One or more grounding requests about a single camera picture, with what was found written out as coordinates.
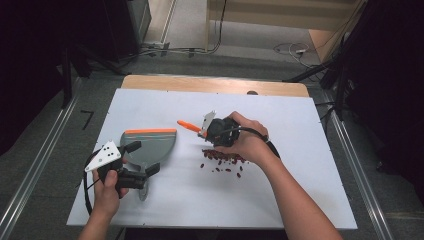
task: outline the gray floor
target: gray floor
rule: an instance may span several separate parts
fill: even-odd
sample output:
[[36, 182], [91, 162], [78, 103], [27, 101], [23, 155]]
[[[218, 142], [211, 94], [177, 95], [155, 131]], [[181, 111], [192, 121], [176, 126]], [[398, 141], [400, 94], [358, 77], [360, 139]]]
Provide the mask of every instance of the gray floor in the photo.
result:
[[[179, 42], [184, 43], [185, 40], [178, 40], [181, 31], [177, 31], [177, 23], [175, 21], [173, 23], [174, 25], [170, 26], [167, 40], [174, 44], [173, 47], [186, 47], [186, 45], [178, 45]], [[203, 40], [203, 33], [197, 34], [202, 38], [193, 41], [202, 43], [199, 39]], [[196, 55], [193, 58], [177, 53], [168, 53], [165, 57], [140, 56], [132, 59], [125, 70], [133, 74], [220, 76], [262, 81], [281, 81], [305, 71], [305, 67], [294, 61], [290, 55], [277, 54], [272, 50], [277, 40], [278, 43], [310, 41], [302, 30], [286, 29], [285, 34], [280, 36], [281, 38], [272, 37], [274, 40], [269, 44], [263, 44], [264, 39], [262, 38], [247, 42], [240, 40], [245, 38], [240, 38], [231, 42], [228, 37], [226, 36], [223, 48], [220, 49], [222, 52], [214, 55]], [[230, 48], [231, 44], [238, 44], [238, 47]], [[258, 46], [266, 46], [266, 50], [258, 50]], [[255, 54], [247, 54], [246, 52], [249, 51], [254, 51]], [[309, 64], [316, 64], [316, 59], [316, 55], [311, 55], [310, 58], [305, 58], [305, 61], [308, 61]], [[82, 166], [96, 143], [114, 91], [120, 87], [123, 80], [122, 76], [116, 76], [99, 66], [96, 66], [95, 69], [97, 70], [90, 79], [82, 80], [83, 84], [75, 108], [16, 222], [10, 239], [75, 239], [81, 231], [80, 227], [66, 226], [77, 192], [76, 185], [79, 184], [82, 177]], [[315, 102], [324, 102], [323, 90], [319, 88], [316, 80], [317, 77], [313, 76], [303, 83], [308, 86], [309, 94]], [[0, 169], [0, 209], [2, 212], [23, 181], [28, 168], [54, 124], [60, 112], [61, 101], [62, 94], [60, 93], [28, 126], [14, 147], [0, 156], [0, 162], [3, 166], [7, 166]], [[93, 118], [85, 130], [82, 128], [86, 124], [88, 116], [81, 110], [94, 112]], [[326, 110], [326, 107], [317, 107], [321, 116], [325, 114]], [[345, 116], [351, 140], [381, 208], [388, 216], [387, 220], [394, 238], [422, 239], [424, 236], [422, 227], [424, 209], [412, 186], [399, 176], [387, 175], [375, 170], [378, 159], [365, 128], [355, 123], [349, 112], [346, 112]], [[327, 136], [359, 227], [358, 230], [342, 231], [343, 237], [346, 239], [377, 239], [369, 213], [331, 121], [328, 125]], [[114, 239], [117, 231], [117, 227], [111, 227], [108, 239]]]

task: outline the wire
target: wire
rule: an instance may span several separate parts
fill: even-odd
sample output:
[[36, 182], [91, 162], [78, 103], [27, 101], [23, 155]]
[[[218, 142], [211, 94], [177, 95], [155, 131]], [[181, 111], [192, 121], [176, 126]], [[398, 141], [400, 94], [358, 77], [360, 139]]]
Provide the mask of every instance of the wire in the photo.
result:
[[90, 189], [92, 186], [94, 186], [94, 184], [96, 184], [99, 180], [100, 180], [100, 178], [97, 179], [96, 181], [94, 181], [90, 186], [87, 187], [87, 190]]
[[[93, 152], [85, 161], [84, 169], [90, 164], [91, 159], [99, 153], [100, 149]], [[87, 172], [83, 171], [83, 183], [84, 183], [84, 198], [85, 198], [85, 207], [87, 208], [87, 212], [91, 215], [93, 211], [93, 207], [91, 206], [90, 197], [88, 196], [88, 187], [87, 187]]]
[[215, 53], [218, 48], [221, 46], [221, 41], [222, 41], [222, 23], [224, 21], [224, 16], [225, 16], [225, 9], [227, 6], [227, 0], [224, 1], [224, 6], [222, 8], [222, 13], [221, 13], [221, 19], [219, 22], [219, 37], [218, 37], [218, 42], [215, 44], [215, 46], [212, 49], [208, 49], [205, 51], [205, 49], [203, 48], [168, 48], [168, 49], [160, 49], [160, 48], [151, 48], [148, 50], [145, 50], [141, 53], [138, 54], [138, 56], [143, 56], [143, 55], [150, 55], [152, 53], [156, 53], [156, 52], [173, 52], [173, 53], [188, 53], [188, 54], [212, 54]]

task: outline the white board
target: white board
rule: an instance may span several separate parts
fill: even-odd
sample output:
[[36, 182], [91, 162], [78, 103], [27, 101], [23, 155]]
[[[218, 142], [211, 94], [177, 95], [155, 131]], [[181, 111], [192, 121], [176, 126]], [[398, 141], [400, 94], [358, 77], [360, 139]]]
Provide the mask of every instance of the white board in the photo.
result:
[[[118, 144], [127, 129], [176, 128], [177, 139], [160, 172], [150, 179], [146, 201], [130, 190], [121, 199], [113, 225], [283, 228], [271, 186], [259, 167], [238, 163], [225, 166], [231, 172], [213, 171], [218, 161], [204, 158], [201, 151], [212, 145], [177, 124], [185, 120], [201, 126], [211, 110], [217, 118], [236, 110], [260, 121], [285, 166], [336, 228], [357, 228], [311, 98], [129, 89], [116, 91], [95, 149], [108, 140]], [[87, 219], [81, 185], [67, 224], [85, 225]]]

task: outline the black cable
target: black cable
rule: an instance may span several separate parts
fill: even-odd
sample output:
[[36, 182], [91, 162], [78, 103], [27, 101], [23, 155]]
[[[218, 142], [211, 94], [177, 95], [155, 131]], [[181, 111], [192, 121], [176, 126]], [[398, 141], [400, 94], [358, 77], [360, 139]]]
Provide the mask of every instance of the black cable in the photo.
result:
[[[90, 164], [91, 159], [99, 153], [100, 149], [93, 152], [85, 161], [84, 169]], [[91, 206], [90, 197], [88, 196], [88, 187], [87, 187], [87, 172], [83, 171], [83, 183], [84, 183], [84, 198], [85, 198], [85, 207], [87, 208], [88, 215], [91, 215], [93, 207]]]
[[97, 179], [96, 181], [94, 181], [90, 186], [88, 186], [87, 190], [90, 189], [92, 186], [94, 186], [94, 184], [96, 184], [99, 180], [100, 180], [100, 178]]
[[121, 237], [122, 232], [125, 230], [125, 228], [119, 229], [118, 235], [116, 235], [115, 240], [118, 240], [119, 237]]
[[220, 22], [219, 22], [219, 37], [218, 37], [218, 42], [214, 46], [213, 49], [211, 49], [211, 50], [208, 49], [207, 51], [205, 51], [205, 49], [203, 49], [203, 48], [168, 48], [168, 49], [161, 49], [161, 48], [155, 48], [155, 47], [153, 47], [151, 49], [148, 49], [148, 50], [145, 50], [145, 51], [139, 53], [139, 55], [144, 55], [144, 54], [147, 55], [149, 53], [168, 52], [168, 51], [170, 51], [170, 52], [172, 52], [172, 51], [180, 51], [180, 52], [183, 52], [183, 53], [200, 53], [200, 54], [212, 54], [212, 53], [215, 53], [218, 50], [219, 46], [221, 45], [221, 40], [222, 40], [222, 23], [224, 21], [224, 15], [225, 15], [226, 6], [227, 6], [227, 0], [224, 1], [224, 7], [222, 8], [221, 19], [220, 19]]

